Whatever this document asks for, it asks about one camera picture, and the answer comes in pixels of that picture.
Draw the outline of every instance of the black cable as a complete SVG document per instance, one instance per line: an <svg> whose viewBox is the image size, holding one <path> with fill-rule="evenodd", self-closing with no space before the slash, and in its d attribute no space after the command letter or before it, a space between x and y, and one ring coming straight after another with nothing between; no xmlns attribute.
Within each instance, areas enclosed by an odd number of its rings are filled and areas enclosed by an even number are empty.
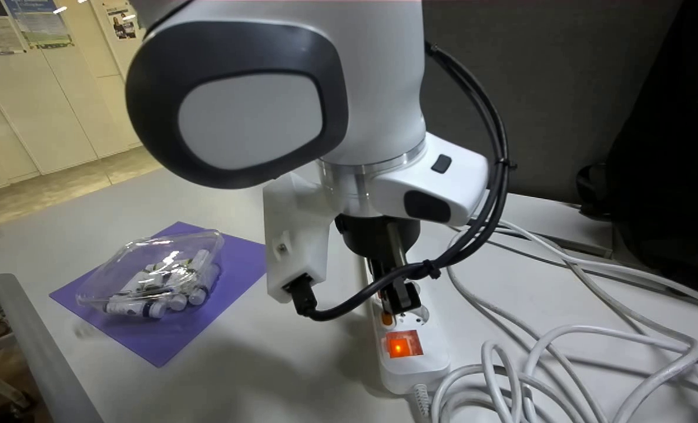
<svg viewBox="0 0 698 423"><path fill-rule="evenodd" d="M440 278L440 268L462 264L469 257L473 257L483 245L487 245L487 241L491 238L491 232L496 230L504 216L507 185L511 185L511 150L507 150L505 124L500 122L498 110L495 109L479 80L462 62L457 62L450 53L437 50L432 42L426 42L426 55L436 58L442 66L442 70L446 70L446 75L465 91L465 96L470 98L470 103L476 105L476 110L479 113L487 128L491 150L495 150L489 195L479 214L469 223L470 228L437 259L402 265L389 272L385 278L375 281L372 285L368 285L365 290L359 290L349 301L334 309L328 309L328 311L315 309L317 301L311 292L311 281L289 285L299 316L308 316L317 323L337 319L351 312L352 309L363 306L365 301L369 301L376 292L385 290L398 278L405 278L405 281L424 281L428 275Z"/></svg>

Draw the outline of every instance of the wire bundle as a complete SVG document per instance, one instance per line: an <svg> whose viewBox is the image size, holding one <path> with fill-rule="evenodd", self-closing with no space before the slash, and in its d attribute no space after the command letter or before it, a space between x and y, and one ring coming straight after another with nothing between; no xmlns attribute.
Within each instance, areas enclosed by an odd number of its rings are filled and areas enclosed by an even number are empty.
<svg viewBox="0 0 698 423"><path fill-rule="evenodd" d="M437 259L428 259L420 264L406 264L406 265L375 281L372 285L368 285L365 290L352 293L349 301L343 301L329 311L317 311L315 309L317 303L308 301L311 309L308 311L301 309L299 311L301 316L308 316L321 323L337 319L337 317L351 312L352 309L363 306L365 301L369 301L376 292L390 288L395 281L440 278L442 268L465 262L483 245L487 245L487 241L491 238L491 232L496 230L496 225L505 212L505 198L507 198L507 185L511 185L511 150L507 150L507 136L505 136L505 128L498 117L498 110L495 109L483 83L459 58L453 58L445 50L437 50L432 42L426 42L426 55L431 58L436 58L446 70L446 75L465 91L470 103L483 115L483 122L484 122L484 130L489 134L491 150L495 150L487 201L484 201L483 209L477 212L477 216L470 221L465 235L462 235Z"/></svg>
<svg viewBox="0 0 698 423"><path fill-rule="evenodd" d="M673 281L666 281L666 278L658 278L658 275L652 275L652 272L643 272L643 270L636 270L636 268L570 257L567 252L563 252L552 242L549 242L549 241L544 241L544 238L538 238L538 235L533 235L533 232L530 232L530 230L525 230L525 228L520 228L514 223L505 223L505 228L511 228L511 230L520 232L523 238L527 238L531 242L538 242L542 246L552 252L597 298L603 298L637 335L592 326L592 325L570 325L570 326L557 326L545 337L538 337L530 325L525 325L514 316L511 316L511 312L496 309L495 303L489 303L489 301L476 297L473 292L469 292L462 285L462 281L457 278L457 272L450 268L446 272L450 272L453 288L462 292L462 297L470 306L476 306L484 317L489 317L495 325L498 325L523 351L530 353L530 358L527 358L525 367L517 372L512 367L512 360L505 355L504 348L498 348L496 344L484 344L479 367L462 367L462 370L451 372L442 380L442 386L437 387L432 407L431 407L431 422L432 423L445 422L446 411L453 411L453 409L459 409L464 404L495 409L500 417L500 422L505 422L505 423L552 422L533 402L533 398L530 396L531 391L538 391L545 398L550 398L557 404L557 409L564 411L564 417L570 422L597 422L597 423L617 422L617 423L627 423L636 417L636 411L643 407L643 402L648 396L653 396L661 386L666 386L671 380L678 380L685 387L698 391L698 384L688 380L691 377L698 379L698 340L687 337L687 335L679 335L679 332L674 332L674 330L671 330L666 325L658 325L658 323L636 312L632 309L624 306L621 301L608 297L603 288L597 288L592 283L592 278L585 275L585 268L590 268L590 270L612 270L612 272L619 272L619 275L626 275L626 278L661 285L666 290L673 290L678 293L688 297L694 303L698 303L698 292L691 292L685 285L678 285ZM533 339L533 344L517 337L505 323L520 326L525 335L530 335ZM646 330L666 335L673 340L652 339L646 335ZM652 348L663 351L663 353L674 353L678 358L657 373L646 373L646 372L639 372L639 370L624 370L619 365L607 365L607 362L564 358L559 351L556 351L552 340L557 340L563 337L570 337L570 335L597 335L597 337L632 340L632 344L652 345ZM563 379L557 379L552 367L542 365L545 355L552 355L559 362L559 367L570 373L573 387L567 386ZM590 367L599 367L599 370L608 370L608 372L632 373L632 377L643 377L646 380L631 392L631 398L621 404L621 409L614 413L614 419L607 419L607 413L597 407L592 396L585 391L585 386L577 377L573 365L590 365ZM538 367L556 380L559 392L556 392L552 387L549 387L545 384L542 384L537 379ZM496 384L496 379L491 379L495 372L507 379L507 386L511 386L507 391L504 391ZM465 377L477 377L477 373L483 373L487 384L457 386Z"/></svg>

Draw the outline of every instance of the floor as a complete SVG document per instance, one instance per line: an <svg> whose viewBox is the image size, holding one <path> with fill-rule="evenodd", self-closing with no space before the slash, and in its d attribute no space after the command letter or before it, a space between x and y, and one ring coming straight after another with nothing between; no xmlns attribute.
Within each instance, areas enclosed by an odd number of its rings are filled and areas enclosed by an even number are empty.
<svg viewBox="0 0 698 423"><path fill-rule="evenodd" d="M41 209L89 195L95 190L160 169L144 150L121 152L60 174L39 177L0 190L0 225Z"/></svg>
<svg viewBox="0 0 698 423"><path fill-rule="evenodd" d="M76 169L10 185L0 190L0 225L156 169L160 169L160 164L144 148L137 148ZM0 351L0 379L35 398L39 407L24 422L50 423L48 409L39 402L41 398L33 377L16 348ZM0 422L10 422L7 404L3 399Z"/></svg>

